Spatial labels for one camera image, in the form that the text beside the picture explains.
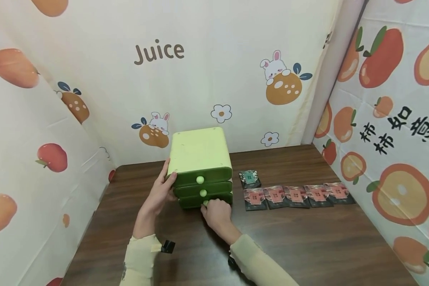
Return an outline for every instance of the bunny illustration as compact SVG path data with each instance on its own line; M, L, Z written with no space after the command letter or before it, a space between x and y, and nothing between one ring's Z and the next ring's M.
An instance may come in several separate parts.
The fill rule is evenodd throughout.
M267 80L267 85L271 85L273 83L273 78L279 73L289 75L291 72L287 69L286 65L281 60L281 52L279 50L274 51L272 61L267 59L262 60L261 67L265 70L265 79Z
M151 129L160 129L163 135L169 135L168 118L170 117L170 114L164 114L163 118L160 117L158 112L151 112L151 115L153 118L149 121L149 127L151 127Z

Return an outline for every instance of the rabbit ears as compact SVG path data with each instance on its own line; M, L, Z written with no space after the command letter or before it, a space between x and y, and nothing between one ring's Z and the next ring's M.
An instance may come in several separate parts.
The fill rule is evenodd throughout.
M281 60L281 52L280 52L280 50L274 51L274 53L273 53L273 60ZM261 61L261 67L265 69L266 67L269 66L270 63L271 62L269 60L267 60L267 59L262 60Z
M159 119L160 118L160 114L158 112L151 112L151 116L154 119ZM168 121L169 118L170 118L170 114L169 113L164 114L164 120L165 121Z

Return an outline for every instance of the wooden table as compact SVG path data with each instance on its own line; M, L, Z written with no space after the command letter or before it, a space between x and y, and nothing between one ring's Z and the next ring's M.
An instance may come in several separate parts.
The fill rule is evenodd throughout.
M359 205L245 211L238 172L255 169L263 186L338 182L312 145L231 154L232 220L300 286L416 286ZM128 239L162 162L118 168L62 282L67 286L118 285ZM155 262L155 285L254 285L227 265L228 248L204 223L200 210L169 203L157 236L176 242Z

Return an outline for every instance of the white flower drawing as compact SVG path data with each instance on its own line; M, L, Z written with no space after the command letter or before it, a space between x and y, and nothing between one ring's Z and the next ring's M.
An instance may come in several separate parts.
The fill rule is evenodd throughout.
M232 117L230 105L215 105L213 107L213 111L211 112L211 117L215 118L218 123L224 123L224 121L229 120L230 117Z
M261 143L264 144L266 147L270 147L272 144L277 144L278 136L280 136L277 132L267 132L264 135L264 138L262 138Z

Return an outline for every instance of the sleeve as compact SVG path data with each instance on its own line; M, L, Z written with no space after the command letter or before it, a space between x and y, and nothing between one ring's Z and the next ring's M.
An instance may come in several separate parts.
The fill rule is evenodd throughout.
M230 253L242 273L257 286L299 286L246 234L230 246Z
M136 239L127 246L120 286L151 286L154 260L162 244L156 235Z

